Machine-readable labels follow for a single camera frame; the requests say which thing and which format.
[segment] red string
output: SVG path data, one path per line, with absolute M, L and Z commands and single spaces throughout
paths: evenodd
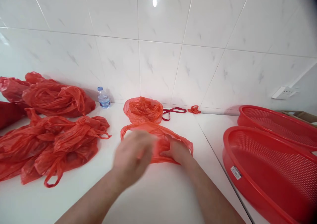
M 188 109 L 190 113 L 199 114 L 201 111 L 198 110 L 198 105 L 192 106 L 192 108 Z
M 183 109 L 183 108 L 180 108 L 180 107 L 174 107 L 172 109 L 163 109 L 163 114 L 165 113 L 170 113 L 170 112 L 176 112 L 176 113 L 185 113 L 187 112 L 186 109 Z M 166 118 L 163 118 L 164 121 L 169 121 L 171 120 L 171 114 L 169 114 L 169 119 L 166 119 Z

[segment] red ribbon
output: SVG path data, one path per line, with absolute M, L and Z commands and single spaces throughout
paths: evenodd
M 176 112 L 176 113 L 185 113 L 187 112 L 186 109 L 180 108 L 180 107 L 174 107 L 172 109 L 163 109 L 163 114 L 170 113 L 170 112 Z M 169 119 L 163 118 L 164 121 L 171 120 L 171 114 L 169 115 Z

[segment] red plastic basket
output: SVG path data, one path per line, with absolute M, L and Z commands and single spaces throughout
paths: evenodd
M 238 125 L 257 128 L 308 149 L 317 150 L 317 129 L 296 118 L 266 108 L 244 105 L 239 107 Z
M 317 158 L 277 136 L 248 127 L 224 133 L 227 173 L 270 223 L 309 223 L 317 204 Z

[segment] wall socket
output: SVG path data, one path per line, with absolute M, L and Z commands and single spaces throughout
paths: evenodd
M 298 93 L 299 91 L 290 87 L 280 87 L 275 94 L 272 96 L 274 99 L 288 100 L 291 96 Z

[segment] basket label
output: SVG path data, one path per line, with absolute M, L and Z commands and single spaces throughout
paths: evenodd
M 236 166 L 232 166 L 230 169 L 237 180 L 241 179 L 242 176 Z

